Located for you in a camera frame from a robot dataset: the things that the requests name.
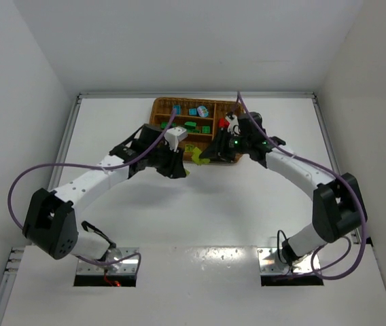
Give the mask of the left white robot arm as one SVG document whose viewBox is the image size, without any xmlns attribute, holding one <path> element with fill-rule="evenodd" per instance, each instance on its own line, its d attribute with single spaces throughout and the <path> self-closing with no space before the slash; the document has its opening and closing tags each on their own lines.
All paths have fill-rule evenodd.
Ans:
<svg viewBox="0 0 386 326">
<path fill-rule="evenodd" d="M 170 179 L 185 178 L 179 143 L 187 135 L 180 126 L 163 131 L 144 124 L 96 167 L 51 191 L 37 190 L 24 221 L 24 237 L 54 259 L 74 255 L 97 266 L 120 263 L 115 242 L 89 222 L 79 222 L 78 217 L 115 185 L 146 168 L 155 168 Z"/>
</svg>

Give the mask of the blue lego base piece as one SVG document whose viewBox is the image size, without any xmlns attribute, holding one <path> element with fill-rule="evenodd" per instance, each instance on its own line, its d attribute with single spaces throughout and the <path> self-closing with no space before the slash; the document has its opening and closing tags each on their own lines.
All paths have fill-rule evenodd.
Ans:
<svg viewBox="0 0 386 326">
<path fill-rule="evenodd" d="M 197 115 L 197 109 L 196 108 L 188 109 L 188 114 L 196 116 Z"/>
</svg>

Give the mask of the lime sloped lego brick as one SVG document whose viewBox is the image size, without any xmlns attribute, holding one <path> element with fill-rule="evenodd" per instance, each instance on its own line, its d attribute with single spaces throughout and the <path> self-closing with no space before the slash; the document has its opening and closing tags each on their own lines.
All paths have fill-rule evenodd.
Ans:
<svg viewBox="0 0 386 326">
<path fill-rule="evenodd" d="M 186 144 L 185 146 L 185 152 L 186 153 L 192 153 L 194 150 L 194 146 L 192 144 Z"/>
</svg>

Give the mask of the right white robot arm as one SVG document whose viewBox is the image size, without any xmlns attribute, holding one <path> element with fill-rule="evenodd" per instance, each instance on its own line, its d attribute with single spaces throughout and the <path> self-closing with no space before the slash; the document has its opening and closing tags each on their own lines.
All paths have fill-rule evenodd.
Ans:
<svg viewBox="0 0 386 326">
<path fill-rule="evenodd" d="M 301 189 L 312 201 L 310 224 L 285 239 L 278 257 L 287 266 L 314 250 L 337 241 L 362 226 L 367 220 L 356 178 L 347 173 L 334 175 L 287 148 L 279 137 L 267 138 L 259 113 L 228 113 L 200 158 L 233 162 L 237 155 L 247 155 Z"/>
</svg>

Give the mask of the green upturned lego brick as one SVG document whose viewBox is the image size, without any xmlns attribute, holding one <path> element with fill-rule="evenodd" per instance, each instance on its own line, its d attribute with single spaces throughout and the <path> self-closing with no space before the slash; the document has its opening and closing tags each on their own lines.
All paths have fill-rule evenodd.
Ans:
<svg viewBox="0 0 386 326">
<path fill-rule="evenodd" d="M 188 132 L 194 132 L 196 130 L 196 122 L 185 122 L 183 127 L 188 131 Z"/>
</svg>

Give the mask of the red lego arch piece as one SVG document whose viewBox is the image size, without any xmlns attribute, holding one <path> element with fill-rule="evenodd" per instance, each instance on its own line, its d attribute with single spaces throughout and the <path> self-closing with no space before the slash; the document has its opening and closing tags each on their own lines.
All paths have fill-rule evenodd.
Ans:
<svg viewBox="0 0 386 326">
<path fill-rule="evenodd" d="M 218 122 L 218 128 L 225 128 L 227 129 L 229 126 L 229 122 L 226 120 L 226 118 L 220 118 Z"/>
</svg>

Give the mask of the lime green lego piece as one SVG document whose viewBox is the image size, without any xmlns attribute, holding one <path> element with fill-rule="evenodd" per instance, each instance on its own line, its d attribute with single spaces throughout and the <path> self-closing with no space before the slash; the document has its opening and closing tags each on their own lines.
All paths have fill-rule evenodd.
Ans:
<svg viewBox="0 0 386 326">
<path fill-rule="evenodd" d="M 210 159 L 209 158 L 201 158 L 200 157 L 201 153 L 202 153 L 202 151 L 198 147 L 195 147 L 192 150 L 191 160 L 193 161 L 193 163 L 195 163 L 198 166 L 209 164 Z"/>
</svg>

